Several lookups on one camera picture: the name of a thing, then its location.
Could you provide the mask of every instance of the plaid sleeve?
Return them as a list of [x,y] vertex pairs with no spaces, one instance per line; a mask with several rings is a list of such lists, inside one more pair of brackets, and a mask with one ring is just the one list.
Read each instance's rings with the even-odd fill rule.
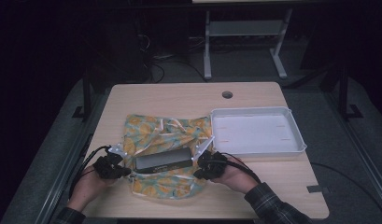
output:
[[267,223],[312,223],[305,214],[288,203],[283,203],[266,183],[261,183],[250,190],[245,199],[249,202],[260,219]]
[[85,219],[85,215],[79,211],[65,207],[54,220],[54,224],[80,224]]

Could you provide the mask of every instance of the hand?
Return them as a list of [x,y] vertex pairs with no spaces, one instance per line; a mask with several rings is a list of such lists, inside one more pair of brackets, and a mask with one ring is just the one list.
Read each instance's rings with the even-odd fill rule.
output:
[[[228,161],[232,161],[243,165],[241,164],[241,162],[235,160],[234,158],[230,158],[228,159]],[[232,167],[231,165],[226,166],[225,172],[220,178],[215,178],[211,181],[214,183],[226,185],[230,189],[242,192],[244,194],[246,194],[258,185],[258,182],[254,180],[254,178],[252,178],[250,175],[244,173],[243,171],[235,167]]]
[[115,181],[116,179],[102,179],[92,166],[88,166],[75,185],[67,207],[82,212],[88,203],[93,201],[106,187],[114,184]]

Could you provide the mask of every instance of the wooden table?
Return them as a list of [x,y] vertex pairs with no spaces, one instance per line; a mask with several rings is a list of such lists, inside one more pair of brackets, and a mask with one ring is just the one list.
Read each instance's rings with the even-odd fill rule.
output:
[[[231,91],[233,98],[223,98],[224,91]],[[117,85],[109,95],[88,155],[100,146],[123,140],[128,114],[196,119],[208,116],[215,108],[256,106],[287,104],[280,87],[274,82]],[[98,153],[91,164],[105,154]],[[312,218],[329,215],[321,192],[309,193],[306,188],[318,182],[305,152],[295,158],[247,159],[246,163],[282,201]],[[243,197],[241,193],[208,181],[201,193],[189,199],[149,199],[133,195],[130,182],[121,178],[89,204],[84,214],[87,217],[125,218],[256,218]]]

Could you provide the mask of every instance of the orange floral cloth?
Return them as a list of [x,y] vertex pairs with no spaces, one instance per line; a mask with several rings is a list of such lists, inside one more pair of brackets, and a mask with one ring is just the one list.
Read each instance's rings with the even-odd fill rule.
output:
[[[211,120],[169,119],[151,116],[129,115],[125,122],[123,149],[128,153],[125,163],[135,168],[139,156],[189,147],[195,147],[211,136]],[[151,175],[133,173],[134,194],[162,199],[188,198],[201,191],[205,180],[197,179],[193,173],[197,164]]]

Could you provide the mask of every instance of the plastic tray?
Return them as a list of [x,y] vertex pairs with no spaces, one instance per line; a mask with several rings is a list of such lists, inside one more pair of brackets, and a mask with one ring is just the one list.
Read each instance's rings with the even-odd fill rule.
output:
[[214,148],[235,156],[294,156],[306,149],[286,107],[222,108],[211,112]]

